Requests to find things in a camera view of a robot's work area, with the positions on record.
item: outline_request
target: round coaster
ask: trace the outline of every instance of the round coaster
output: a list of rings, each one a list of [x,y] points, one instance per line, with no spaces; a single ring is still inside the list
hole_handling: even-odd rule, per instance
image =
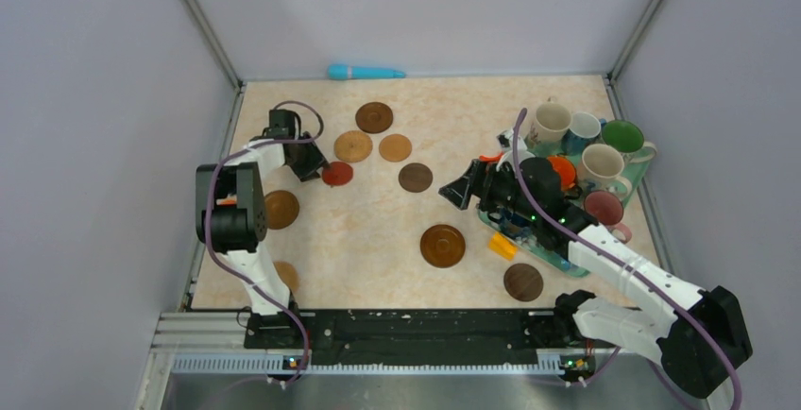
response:
[[[272,230],[283,229],[292,224],[300,212],[298,198],[284,190],[274,191],[264,197],[267,208],[267,227]]]
[[[343,162],[360,162],[373,151],[373,141],[361,131],[342,133],[333,143],[333,154]]]
[[[274,262],[273,265],[276,267],[278,277],[281,278],[281,281],[289,287],[289,290],[291,290],[293,294],[296,294],[300,286],[300,281],[298,279],[298,271],[295,270],[295,267],[283,261]]]
[[[353,168],[346,162],[332,162],[323,169],[323,181],[327,185],[342,186],[353,179]]]
[[[378,152],[388,162],[402,162],[412,154],[412,142],[402,134],[390,134],[381,139]]]
[[[531,301],[542,294],[542,275],[528,264],[514,264],[503,274],[503,287],[518,301]]]
[[[431,186],[434,175],[431,169],[420,162],[406,164],[398,174],[400,187],[410,193],[422,193]]]
[[[392,110],[379,101],[367,103],[356,112],[356,125],[365,133],[386,131],[392,119]]]
[[[423,259],[437,268],[458,264],[465,255],[466,247],[462,232],[447,224],[432,226],[420,237]]]

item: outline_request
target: cup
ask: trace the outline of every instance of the cup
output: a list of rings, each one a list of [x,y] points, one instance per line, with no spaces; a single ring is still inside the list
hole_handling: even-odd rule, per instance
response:
[[[566,198],[577,199],[581,196],[581,188],[576,185],[576,170],[573,163],[565,157],[551,156],[548,157],[554,171],[559,175],[562,185],[562,192],[566,193]]]
[[[526,144],[536,150],[535,155],[550,155],[556,152],[559,141],[570,125],[571,111],[556,103],[553,97],[548,98],[534,111],[534,121],[526,136]]]
[[[571,117],[571,125],[562,138],[565,153],[576,155],[583,152],[588,145],[595,142],[605,123],[606,120],[598,120],[598,117],[589,112],[575,112]]]
[[[631,194],[632,185],[629,179],[621,176],[623,169],[625,161],[620,152],[611,145],[592,144],[581,154],[576,177],[585,193],[607,190],[624,198]]]
[[[621,242],[631,240],[631,229],[621,222],[624,209],[617,196],[606,191],[593,191],[584,199],[584,210],[595,216]]]
[[[626,162],[647,162],[656,156],[656,145],[645,141],[642,131],[626,120],[607,122],[601,129],[601,142],[615,147]]]

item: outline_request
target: blue mug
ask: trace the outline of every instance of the blue mug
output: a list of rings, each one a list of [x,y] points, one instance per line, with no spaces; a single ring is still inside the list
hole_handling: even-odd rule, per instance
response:
[[[562,149],[567,155],[579,155],[588,145],[601,135],[601,128],[606,120],[599,120],[589,112],[575,112],[571,116],[571,125],[562,138]]]

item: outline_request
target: green tray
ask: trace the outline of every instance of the green tray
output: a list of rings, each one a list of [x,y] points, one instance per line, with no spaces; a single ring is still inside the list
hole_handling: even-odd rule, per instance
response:
[[[564,155],[564,151],[561,148],[556,150],[543,150],[541,148],[535,147],[530,148],[529,152],[533,153],[535,156],[550,156],[550,155],[557,155],[561,154]],[[570,160],[573,165],[577,165],[581,161],[581,154],[575,155],[565,155],[565,157]],[[645,176],[645,171],[648,170],[648,165],[651,161],[647,162],[633,162],[626,165],[625,169],[623,169],[622,175],[631,181],[632,185],[632,192],[622,200],[623,207],[626,207],[631,200],[637,193],[637,189],[639,188],[639,184],[642,182],[642,178]],[[584,203],[584,195],[581,198],[572,201],[575,205],[581,206]],[[504,237],[506,237],[510,242],[518,245],[521,249],[524,249],[538,258],[542,259],[548,264],[555,266],[557,269],[564,272],[566,275],[573,276],[574,278],[583,278],[589,274],[589,271],[585,270],[580,266],[576,266],[571,264],[569,261],[563,259],[561,256],[556,254],[553,251],[549,251],[539,245],[537,243],[537,239],[534,235],[522,236],[518,238],[510,238],[506,236],[503,232],[501,227],[498,223],[489,219],[489,216],[486,212],[478,210],[476,207],[476,213],[478,214],[479,219],[492,228],[494,231],[500,233]]]

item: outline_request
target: floor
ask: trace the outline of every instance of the floor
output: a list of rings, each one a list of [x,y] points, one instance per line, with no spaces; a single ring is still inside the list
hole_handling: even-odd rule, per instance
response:
[[[498,151],[495,136],[513,126],[520,108],[535,108],[549,97],[572,111],[613,117],[600,76],[249,83],[232,150],[258,135],[269,109],[283,100],[303,101],[320,111],[325,131],[317,144],[329,161],[336,160],[334,140],[358,129],[354,116],[363,104],[382,101],[394,113],[389,130],[370,135],[373,151],[353,165],[349,184],[329,187],[319,179],[300,183],[289,168],[263,182],[265,194],[289,190],[300,203],[295,223],[269,231],[265,240],[273,260],[288,262],[298,271],[299,305],[320,309],[549,307],[557,296],[577,289],[630,304],[597,277],[568,277],[528,252],[518,251],[513,261],[506,261],[486,247],[494,231],[473,210],[460,212],[437,194],[440,186],[462,175],[471,159]],[[303,108],[298,107],[298,112],[303,128],[314,134],[315,118]],[[412,142],[412,154],[403,162],[388,162],[379,155],[379,142],[393,133]],[[399,186],[398,173],[409,162],[422,162],[432,169],[434,183],[428,190],[413,194]],[[634,233],[629,247],[656,263],[638,197],[632,198],[623,222]],[[452,268],[435,268],[420,255],[421,234],[440,223],[456,227],[467,240],[465,257]],[[516,263],[531,264],[542,274],[543,292],[532,302],[512,299],[504,290],[503,273]],[[204,257],[193,307],[248,304],[242,284]]]

